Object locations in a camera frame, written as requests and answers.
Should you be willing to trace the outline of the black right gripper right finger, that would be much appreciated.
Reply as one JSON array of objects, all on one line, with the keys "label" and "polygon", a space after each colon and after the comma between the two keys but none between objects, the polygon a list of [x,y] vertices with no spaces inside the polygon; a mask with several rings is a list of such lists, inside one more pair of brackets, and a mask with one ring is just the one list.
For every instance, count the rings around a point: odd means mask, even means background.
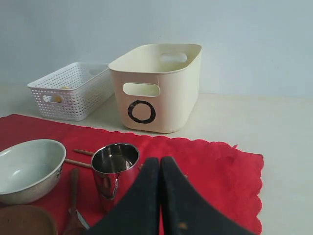
[{"label": "black right gripper right finger", "polygon": [[160,161],[160,203],[166,235],[251,235],[209,204],[183,175],[173,157]]}]

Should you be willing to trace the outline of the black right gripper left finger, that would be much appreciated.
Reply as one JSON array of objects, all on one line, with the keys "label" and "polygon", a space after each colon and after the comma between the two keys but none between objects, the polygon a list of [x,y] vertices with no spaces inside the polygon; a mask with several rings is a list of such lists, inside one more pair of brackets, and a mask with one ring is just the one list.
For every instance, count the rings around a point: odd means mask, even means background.
[{"label": "black right gripper left finger", "polygon": [[86,235],[159,234],[159,160],[147,158],[136,180],[117,203]]}]

